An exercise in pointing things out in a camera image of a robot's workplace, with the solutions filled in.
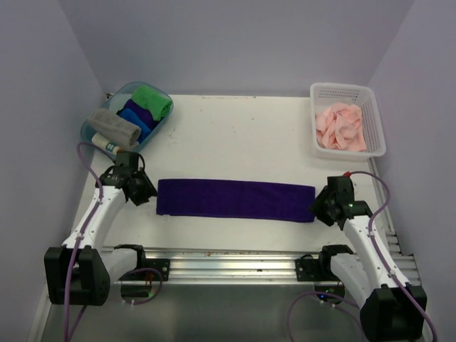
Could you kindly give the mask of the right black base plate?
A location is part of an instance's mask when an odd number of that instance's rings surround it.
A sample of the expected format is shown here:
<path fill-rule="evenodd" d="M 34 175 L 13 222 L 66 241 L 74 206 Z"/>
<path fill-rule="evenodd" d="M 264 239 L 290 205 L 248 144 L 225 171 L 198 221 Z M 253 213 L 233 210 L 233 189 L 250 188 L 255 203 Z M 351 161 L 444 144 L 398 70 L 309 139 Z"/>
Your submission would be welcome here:
<path fill-rule="evenodd" d="M 318 259 L 296 259 L 295 274 L 298 282 L 338 281 L 336 276 L 333 274 L 327 274 L 323 271 Z"/>

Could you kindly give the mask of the green rolled towel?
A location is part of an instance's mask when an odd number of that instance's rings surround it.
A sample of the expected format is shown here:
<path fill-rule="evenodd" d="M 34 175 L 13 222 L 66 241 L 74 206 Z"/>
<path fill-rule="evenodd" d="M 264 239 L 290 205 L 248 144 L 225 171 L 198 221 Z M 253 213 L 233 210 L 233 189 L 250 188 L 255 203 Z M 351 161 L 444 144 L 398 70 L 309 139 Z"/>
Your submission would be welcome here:
<path fill-rule="evenodd" d="M 166 117 L 173 105 L 170 97 L 147 85 L 137 88 L 131 99 L 141 108 L 148 110 L 154 121 Z"/>

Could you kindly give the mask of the purple towel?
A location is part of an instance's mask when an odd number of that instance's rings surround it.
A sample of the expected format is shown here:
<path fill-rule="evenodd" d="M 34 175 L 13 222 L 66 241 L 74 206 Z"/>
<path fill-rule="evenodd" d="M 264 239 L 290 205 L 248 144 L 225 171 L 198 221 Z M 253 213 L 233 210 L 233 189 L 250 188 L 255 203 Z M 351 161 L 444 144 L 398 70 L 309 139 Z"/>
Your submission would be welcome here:
<path fill-rule="evenodd" d="M 138 104 L 136 104 L 132 99 L 129 99 L 125 105 L 123 106 L 124 109 L 130 109 L 136 114 L 136 116 L 150 129 L 154 130 L 158 124 L 160 123 L 159 121 L 156 121 L 151 112 L 147 109 L 144 109 L 140 107 Z"/>
<path fill-rule="evenodd" d="M 273 182 L 161 179 L 158 215 L 309 223 L 316 188 Z"/>

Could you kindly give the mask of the blue rolled towel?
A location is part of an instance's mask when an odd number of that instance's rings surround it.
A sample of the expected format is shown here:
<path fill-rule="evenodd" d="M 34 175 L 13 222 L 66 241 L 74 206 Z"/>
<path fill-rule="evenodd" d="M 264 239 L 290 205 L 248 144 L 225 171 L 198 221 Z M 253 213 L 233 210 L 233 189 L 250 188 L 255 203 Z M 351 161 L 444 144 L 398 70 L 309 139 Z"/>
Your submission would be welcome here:
<path fill-rule="evenodd" d="M 145 138 L 151 133 L 151 129 L 138 117 L 138 115 L 129 108 L 119 110 L 117 114 L 124 120 L 138 126 L 140 134 L 137 139 L 138 143 L 142 143 Z"/>

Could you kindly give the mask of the grey towel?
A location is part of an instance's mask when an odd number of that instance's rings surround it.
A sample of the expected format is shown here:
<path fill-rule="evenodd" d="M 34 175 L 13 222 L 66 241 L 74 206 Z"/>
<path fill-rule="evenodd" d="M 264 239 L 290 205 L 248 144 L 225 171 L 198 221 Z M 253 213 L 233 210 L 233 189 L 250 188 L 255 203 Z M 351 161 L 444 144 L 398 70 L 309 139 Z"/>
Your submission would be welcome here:
<path fill-rule="evenodd" d="M 131 150 L 139 144 L 138 138 L 142 132 L 140 127 L 108 109 L 95 110 L 89 117 L 88 124 L 123 149 Z"/>

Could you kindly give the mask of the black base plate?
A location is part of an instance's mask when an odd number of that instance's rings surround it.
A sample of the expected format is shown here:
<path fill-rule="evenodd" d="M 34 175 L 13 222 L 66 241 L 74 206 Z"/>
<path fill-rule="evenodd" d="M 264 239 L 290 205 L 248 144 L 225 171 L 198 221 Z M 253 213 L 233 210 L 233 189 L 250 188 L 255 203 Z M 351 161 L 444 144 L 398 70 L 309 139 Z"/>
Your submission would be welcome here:
<path fill-rule="evenodd" d="M 140 266 L 124 274 L 121 281 L 168 281 L 170 273 L 169 259 L 146 259 Z"/>
<path fill-rule="evenodd" d="M 336 276 L 333 274 L 327 274 L 323 271 L 318 259 L 296 259 L 295 274 L 298 282 L 338 281 Z"/>

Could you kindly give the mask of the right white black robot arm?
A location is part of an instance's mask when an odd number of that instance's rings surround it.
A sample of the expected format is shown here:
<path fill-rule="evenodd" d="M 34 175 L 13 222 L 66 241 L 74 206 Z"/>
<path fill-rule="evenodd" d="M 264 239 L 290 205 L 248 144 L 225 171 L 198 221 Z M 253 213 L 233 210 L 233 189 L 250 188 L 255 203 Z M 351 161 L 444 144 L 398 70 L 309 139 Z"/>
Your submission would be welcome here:
<path fill-rule="evenodd" d="M 340 280 L 359 308 L 368 341 L 411 341 L 422 336 L 427 295 L 400 270 L 375 226 L 376 213 L 357 200 L 348 175 L 328 177 L 310 212 L 327 226 L 338 225 L 350 245 L 324 246 L 317 270 Z"/>

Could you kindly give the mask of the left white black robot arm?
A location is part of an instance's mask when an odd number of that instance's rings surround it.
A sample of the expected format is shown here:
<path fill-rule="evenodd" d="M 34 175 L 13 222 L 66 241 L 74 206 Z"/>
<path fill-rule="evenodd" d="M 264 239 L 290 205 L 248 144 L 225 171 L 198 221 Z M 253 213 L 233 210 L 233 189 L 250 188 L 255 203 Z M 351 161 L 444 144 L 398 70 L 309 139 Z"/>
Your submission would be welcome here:
<path fill-rule="evenodd" d="M 102 255 L 105 238 L 127 202 L 140 206 L 157 196 L 137 152 L 119 152 L 99 178 L 82 220 L 60 247 L 44 256 L 48 295 L 52 304 L 101 306 L 110 286 L 125 275 L 143 278 L 148 271 L 140 245 L 120 244 Z"/>

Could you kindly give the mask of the beige patterned rolled towel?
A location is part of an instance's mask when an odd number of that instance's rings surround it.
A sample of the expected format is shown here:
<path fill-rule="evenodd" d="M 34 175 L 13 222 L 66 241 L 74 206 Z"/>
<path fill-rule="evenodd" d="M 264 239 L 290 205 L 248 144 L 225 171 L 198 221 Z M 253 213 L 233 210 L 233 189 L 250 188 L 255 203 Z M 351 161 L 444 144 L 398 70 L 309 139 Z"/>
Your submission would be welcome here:
<path fill-rule="evenodd" d="M 105 152 L 111 154 L 111 155 L 117 155 L 118 152 L 122 152 L 123 149 L 116 145 L 114 142 L 109 141 L 109 139 L 105 138 L 103 135 L 100 133 L 96 133 L 92 139 L 91 142 L 99 147 L 100 149 L 104 150 Z"/>

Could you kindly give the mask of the white plastic basket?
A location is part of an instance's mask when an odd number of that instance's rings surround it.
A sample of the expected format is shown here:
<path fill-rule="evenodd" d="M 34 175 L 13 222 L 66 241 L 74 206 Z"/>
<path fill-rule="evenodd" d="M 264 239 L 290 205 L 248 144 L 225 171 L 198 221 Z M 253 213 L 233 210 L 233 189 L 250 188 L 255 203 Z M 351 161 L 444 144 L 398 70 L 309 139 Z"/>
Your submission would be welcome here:
<path fill-rule="evenodd" d="M 335 103 L 345 103 L 360 107 L 363 137 L 366 142 L 365 152 L 329 150 L 318 143 L 316 116 Z M 370 88 L 342 83 L 314 83 L 310 87 L 310 111 L 313 130 L 313 152 L 316 157 L 360 162 L 371 157 L 381 157 L 385 154 L 386 146 L 380 114 L 374 92 Z"/>

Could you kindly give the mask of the purple rolled towel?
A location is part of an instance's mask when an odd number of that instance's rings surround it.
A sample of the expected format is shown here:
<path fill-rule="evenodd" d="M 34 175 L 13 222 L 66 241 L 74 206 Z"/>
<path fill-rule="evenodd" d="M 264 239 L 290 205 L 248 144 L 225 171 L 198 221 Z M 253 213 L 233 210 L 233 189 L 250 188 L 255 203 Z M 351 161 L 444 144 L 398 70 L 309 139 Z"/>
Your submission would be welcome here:
<path fill-rule="evenodd" d="M 159 121 L 156 121 L 151 112 L 147 109 L 144 109 L 140 107 L 138 104 L 136 104 L 132 99 L 129 99 L 125 105 L 123 106 L 124 109 L 130 109 L 136 114 L 136 116 L 150 129 L 154 130 L 158 124 L 160 123 Z"/>

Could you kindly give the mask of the blue translucent plastic bin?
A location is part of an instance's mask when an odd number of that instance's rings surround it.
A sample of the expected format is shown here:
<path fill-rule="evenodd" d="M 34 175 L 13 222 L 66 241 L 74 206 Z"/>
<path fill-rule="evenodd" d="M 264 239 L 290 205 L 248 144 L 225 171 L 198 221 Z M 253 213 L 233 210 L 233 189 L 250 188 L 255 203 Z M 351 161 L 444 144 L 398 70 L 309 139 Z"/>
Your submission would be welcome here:
<path fill-rule="evenodd" d="M 138 88 L 149 89 L 148 93 L 152 96 L 152 109 L 161 110 L 163 112 L 160 121 L 155 121 L 152 124 L 151 133 L 145 137 L 145 139 L 140 142 L 137 146 L 133 148 L 134 152 L 140 152 L 148 142 L 159 132 L 160 128 L 165 124 L 165 121 L 171 114 L 174 103 L 171 97 L 160 89 L 144 82 L 131 82 L 124 85 L 120 90 L 114 93 L 112 96 L 107 99 L 104 104 L 101 105 L 101 108 L 110 110 L 113 112 L 118 112 L 124 107 L 131 108 L 131 105 L 128 105 L 129 100 L 133 93 L 136 92 Z"/>

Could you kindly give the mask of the aluminium mounting rail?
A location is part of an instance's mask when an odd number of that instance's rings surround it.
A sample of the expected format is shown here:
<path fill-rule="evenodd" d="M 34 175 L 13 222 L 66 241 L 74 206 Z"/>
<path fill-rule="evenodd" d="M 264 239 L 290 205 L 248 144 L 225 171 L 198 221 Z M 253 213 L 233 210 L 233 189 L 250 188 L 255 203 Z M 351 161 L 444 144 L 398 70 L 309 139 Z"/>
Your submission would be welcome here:
<path fill-rule="evenodd" d="M 169 282 L 173 284 L 277 284 L 295 283 L 327 285 L 337 281 L 298 282 L 295 260 L 318 259 L 315 254 L 260 253 L 236 251 L 145 250 L 146 259 L 169 259 Z M 121 281 L 128 286 L 149 286 L 153 282 Z"/>

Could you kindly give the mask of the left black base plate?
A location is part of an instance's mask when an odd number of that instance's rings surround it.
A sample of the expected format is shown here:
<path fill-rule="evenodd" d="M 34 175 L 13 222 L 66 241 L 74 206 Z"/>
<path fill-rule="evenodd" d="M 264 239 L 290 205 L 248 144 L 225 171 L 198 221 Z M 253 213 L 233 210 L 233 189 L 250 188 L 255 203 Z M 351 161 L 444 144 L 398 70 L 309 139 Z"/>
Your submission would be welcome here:
<path fill-rule="evenodd" d="M 140 266 L 124 274 L 121 281 L 168 281 L 170 273 L 169 259 L 146 259 Z"/>

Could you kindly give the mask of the pink towel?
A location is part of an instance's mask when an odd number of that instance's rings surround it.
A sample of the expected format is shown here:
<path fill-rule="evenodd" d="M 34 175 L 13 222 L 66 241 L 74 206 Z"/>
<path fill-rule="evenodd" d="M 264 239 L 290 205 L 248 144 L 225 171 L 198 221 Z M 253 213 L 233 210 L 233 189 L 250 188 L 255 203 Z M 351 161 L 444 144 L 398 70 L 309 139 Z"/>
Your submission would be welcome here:
<path fill-rule="evenodd" d="M 365 152 L 363 114 L 357 105 L 335 103 L 315 115 L 318 144 L 329 150 Z"/>

